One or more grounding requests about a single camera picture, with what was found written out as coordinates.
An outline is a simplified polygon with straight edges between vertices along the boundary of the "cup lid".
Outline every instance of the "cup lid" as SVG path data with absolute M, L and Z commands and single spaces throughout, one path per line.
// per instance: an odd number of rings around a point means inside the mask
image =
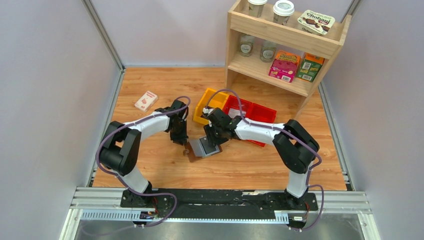
M 277 15 L 290 16 L 295 12 L 295 5 L 291 1 L 279 0 L 275 3 L 272 9 Z
M 262 5 L 262 4 L 266 4 L 268 0 L 248 0 L 248 2 L 253 5 Z

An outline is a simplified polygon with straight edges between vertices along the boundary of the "wooden shelf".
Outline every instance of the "wooden shelf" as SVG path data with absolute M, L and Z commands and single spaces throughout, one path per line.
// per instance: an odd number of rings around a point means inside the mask
M 344 43 L 344 25 L 339 22 L 334 23 L 326 35 L 318 36 L 296 29 L 299 24 L 298 18 L 302 15 L 298 11 L 295 11 L 290 16 L 287 25 L 280 25 L 273 22 L 274 12 L 272 4 L 265 4 L 260 18 L 252 17 L 248 14 L 249 4 L 245 4 L 240 10 L 233 11 L 231 13 L 230 28 L 241 33 L 321 56 L 325 59 L 331 58 L 339 46 Z
M 301 15 L 301 12 L 295 11 L 289 18 L 287 25 L 280 25 L 273 22 L 274 11 L 272 4 L 265 4 L 261 17 L 252 17 L 249 16 L 248 0 L 236 0 L 228 11 L 226 34 L 226 87 L 228 89 L 231 88 L 234 79 L 240 73 L 299 94 L 302 98 L 298 104 L 297 113 L 294 116 L 295 119 L 299 117 L 302 109 L 317 90 L 318 85 L 345 44 L 352 18 L 351 15 L 347 15 L 343 22 L 334 23 L 326 35 L 318 36 L 297 29 L 299 26 L 298 18 Z M 262 62 L 259 58 L 261 46 L 254 46 L 253 53 L 249 57 L 238 54 L 240 33 L 323 57 L 325 58 L 324 63 L 313 82 L 299 78 L 295 78 L 291 83 L 282 81 L 268 76 L 272 63 Z
M 268 76 L 272 62 L 261 61 L 259 57 L 261 51 L 260 48 L 261 46 L 259 45 L 253 46 L 253 53 L 250 56 L 242 56 L 236 53 L 232 61 L 229 63 L 228 69 L 307 97 L 311 90 L 311 82 L 301 80 L 299 78 L 293 79 L 292 82 L 286 82 L 278 78 Z

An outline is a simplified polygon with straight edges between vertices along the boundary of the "cereal box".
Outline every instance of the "cereal box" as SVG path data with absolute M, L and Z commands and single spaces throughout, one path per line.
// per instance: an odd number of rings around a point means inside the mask
M 291 83 L 296 75 L 301 57 L 299 55 L 278 51 L 269 70 L 269 76 Z
M 305 52 L 296 77 L 312 82 L 323 64 L 324 58 Z

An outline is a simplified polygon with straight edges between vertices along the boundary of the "cup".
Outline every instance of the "cup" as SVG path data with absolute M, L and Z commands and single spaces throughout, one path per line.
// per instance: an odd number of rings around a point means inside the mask
M 264 5 L 268 0 L 248 0 L 249 1 L 249 16 L 260 18 Z
M 295 5 L 291 1 L 279 0 L 272 10 L 274 11 L 274 23 L 287 25 L 290 16 L 295 12 Z

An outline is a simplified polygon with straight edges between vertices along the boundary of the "yellow bin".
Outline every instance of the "yellow bin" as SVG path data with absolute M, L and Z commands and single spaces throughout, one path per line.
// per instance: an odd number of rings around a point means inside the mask
M 207 125 L 209 124 L 209 121 L 205 118 L 202 118 L 202 110 L 208 103 L 208 100 L 211 98 L 212 94 L 216 93 L 216 90 L 212 88 L 207 88 L 206 91 L 204 91 L 203 96 L 200 99 L 200 102 L 197 104 L 196 109 L 194 110 L 194 116 L 193 121 Z M 227 102 L 227 99 L 230 95 L 221 92 L 218 92 L 212 100 L 210 100 L 209 107 L 211 108 L 220 108 L 223 109 L 225 103 Z

